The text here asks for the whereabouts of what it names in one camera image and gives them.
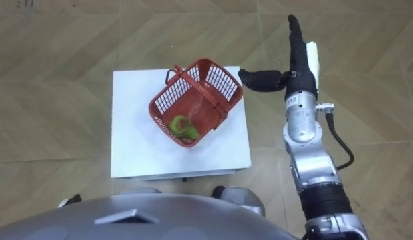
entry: white box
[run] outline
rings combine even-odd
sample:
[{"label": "white box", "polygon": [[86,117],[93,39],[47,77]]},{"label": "white box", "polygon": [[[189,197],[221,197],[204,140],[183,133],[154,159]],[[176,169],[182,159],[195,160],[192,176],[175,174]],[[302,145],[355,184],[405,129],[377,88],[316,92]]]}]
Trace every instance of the white box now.
[{"label": "white box", "polygon": [[[239,82],[239,67],[226,67]],[[165,88],[167,69],[115,71],[111,177],[165,179],[234,173],[250,167],[243,98],[196,146],[181,147],[151,118],[148,105]]]}]

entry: robotic hand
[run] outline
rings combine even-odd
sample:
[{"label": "robotic hand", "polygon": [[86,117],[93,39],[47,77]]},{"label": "robotic hand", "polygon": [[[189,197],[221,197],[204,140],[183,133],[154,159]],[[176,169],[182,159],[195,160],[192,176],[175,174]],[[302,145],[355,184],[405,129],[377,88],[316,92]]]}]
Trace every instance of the robotic hand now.
[{"label": "robotic hand", "polygon": [[[305,44],[298,20],[290,15],[290,70],[248,72],[240,70],[242,83],[259,92],[286,88],[283,136],[291,156],[290,169],[306,218],[303,239],[368,239],[359,217],[353,213],[337,170],[351,165],[354,156],[334,128],[334,105],[317,105],[319,63],[315,43]],[[339,167],[322,147],[322,128],[316,121],[324,111],[331,134],[347,151],[349,162]]]}]

